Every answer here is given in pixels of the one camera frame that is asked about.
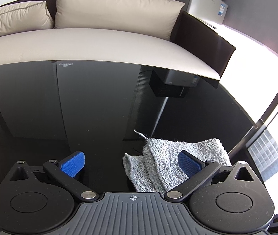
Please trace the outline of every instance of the sofa seat cushion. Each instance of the sofa seat cushion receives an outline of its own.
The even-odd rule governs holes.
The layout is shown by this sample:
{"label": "sofa seat cushion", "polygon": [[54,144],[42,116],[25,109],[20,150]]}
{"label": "sofa seat cushion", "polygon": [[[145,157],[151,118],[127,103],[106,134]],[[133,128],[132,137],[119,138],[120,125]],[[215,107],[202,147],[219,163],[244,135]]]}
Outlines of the sofa seat cushion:
{"label": "sofa seat cushion", "polygon": [[53,27],[46,2],[29,1],[0,7],[0,36]]}
{"label": "sofa seat cushion", "polygon": [[169,40],[184,3],[174,0],[56,0],[56,28],[100,28]]}
{"label": "sofa seat cushion", "polygon": [[220,80],[215,70],[182,47],[143,34],[65,28],[0,37],[0,64],[47,60],[125,62]]}

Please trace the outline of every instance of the folded towel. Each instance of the folded towel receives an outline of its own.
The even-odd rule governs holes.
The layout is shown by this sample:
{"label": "folded towel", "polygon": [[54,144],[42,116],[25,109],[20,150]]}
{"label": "folded towel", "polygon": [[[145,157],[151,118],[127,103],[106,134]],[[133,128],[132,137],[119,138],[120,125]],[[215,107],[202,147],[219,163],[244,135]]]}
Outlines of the folded towel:
{"label": "folded towel", "polygon": [[228,154],[219,139],[187,143],[149,139],[141,133],[138,134],[146,139],[143,156],[125,154],[123,157],[126,174],[137,192],[153,191],[164,195],[187,180],[189,177],[178,166],[178,154],[182,150],[202,161],[215,160],[223,166],[231,166]]}

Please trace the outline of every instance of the mini fridge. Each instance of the mini fridge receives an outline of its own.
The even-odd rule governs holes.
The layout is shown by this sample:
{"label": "mini fridge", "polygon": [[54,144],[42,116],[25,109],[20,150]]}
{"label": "mini fridge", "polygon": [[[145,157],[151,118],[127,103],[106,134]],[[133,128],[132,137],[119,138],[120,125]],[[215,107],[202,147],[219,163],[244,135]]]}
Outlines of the mini fridge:
{"label": "mini fridge", "polygon": [[227,4],[222,0],[176,0],[184,2],[182,8],[190,15],[210,25],[221,25],[223,23]]}

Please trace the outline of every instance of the sofa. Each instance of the sofa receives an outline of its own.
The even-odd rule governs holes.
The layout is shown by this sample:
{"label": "sofa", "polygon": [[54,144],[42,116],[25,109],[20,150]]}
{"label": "sofa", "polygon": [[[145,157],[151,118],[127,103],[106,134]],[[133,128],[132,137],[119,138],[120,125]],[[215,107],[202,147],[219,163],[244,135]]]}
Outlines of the sofa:
{"label": "sofa", "polygon": [[[217,88],[236,48],[182,11],[183,5],[172,0],[14,1],[0,6],[0,65],[57,60],[141,64],[192,73]],[[38,6],[45,7],[45,15],[39,15]]]}

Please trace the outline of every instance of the pillow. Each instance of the pillow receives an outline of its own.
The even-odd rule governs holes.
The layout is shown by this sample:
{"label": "pillow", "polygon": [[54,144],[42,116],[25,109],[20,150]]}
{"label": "pillow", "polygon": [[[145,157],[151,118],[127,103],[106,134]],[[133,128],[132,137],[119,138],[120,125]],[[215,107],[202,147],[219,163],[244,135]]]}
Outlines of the pillow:
{"label": "pillow", "polygon": [[53,26],[46,2],[29,1],[0,7],[0,36],[51,29]]}
{"label": "pillow", "polygon": [[184,3],[174,0],[56,0],[56,28],[99,28],[169,40]]}

